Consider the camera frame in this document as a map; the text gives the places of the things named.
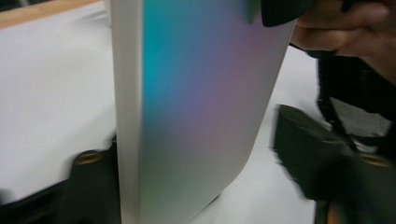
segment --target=black object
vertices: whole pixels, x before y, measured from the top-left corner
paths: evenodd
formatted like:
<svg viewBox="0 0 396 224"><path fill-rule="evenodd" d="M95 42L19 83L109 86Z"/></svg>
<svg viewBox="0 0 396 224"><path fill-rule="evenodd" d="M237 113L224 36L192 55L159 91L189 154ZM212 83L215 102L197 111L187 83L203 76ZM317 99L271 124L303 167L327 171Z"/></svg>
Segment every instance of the black object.
<svg viewBox="0 0 396 224"><path fill-rule="evenodd" d="M338 202L347 223L396 223L393 161L353 152L345 138L285 105L279 108L274 149L304 196Z"/></svg>
<svg viewBox="0 0 396 224"><path fill-rule="evenodd" d="M393 122L385 138L368 140L378 142L377 154L396 160L396 87L361 59L348 57L318 60L318 80L318 108L333 130L344 136L352 149L356 150L334 111L331 97Z"/></svg>
<svg viewBox="0 0 396 224"><path fill-rule="evenodd" d="M109 150L76 156L69 178L0 206L2 224L120 224L115 138Z"/></svg>

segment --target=white surface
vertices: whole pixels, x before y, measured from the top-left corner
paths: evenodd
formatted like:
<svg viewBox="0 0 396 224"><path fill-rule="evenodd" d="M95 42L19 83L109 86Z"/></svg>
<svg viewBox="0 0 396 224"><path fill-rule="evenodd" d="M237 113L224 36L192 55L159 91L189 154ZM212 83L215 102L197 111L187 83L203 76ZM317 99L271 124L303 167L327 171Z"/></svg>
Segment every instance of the white surface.
<svg viewBox="0 0 396 224"><path fill-rule="evenodd" d="M115 130L111 37L103 3L0 30L0 189L10 200L65 178L73 155ZM315 61L289 49L247 166L193 224L312 223L269 149L276 104L318 117Z"/></svg>

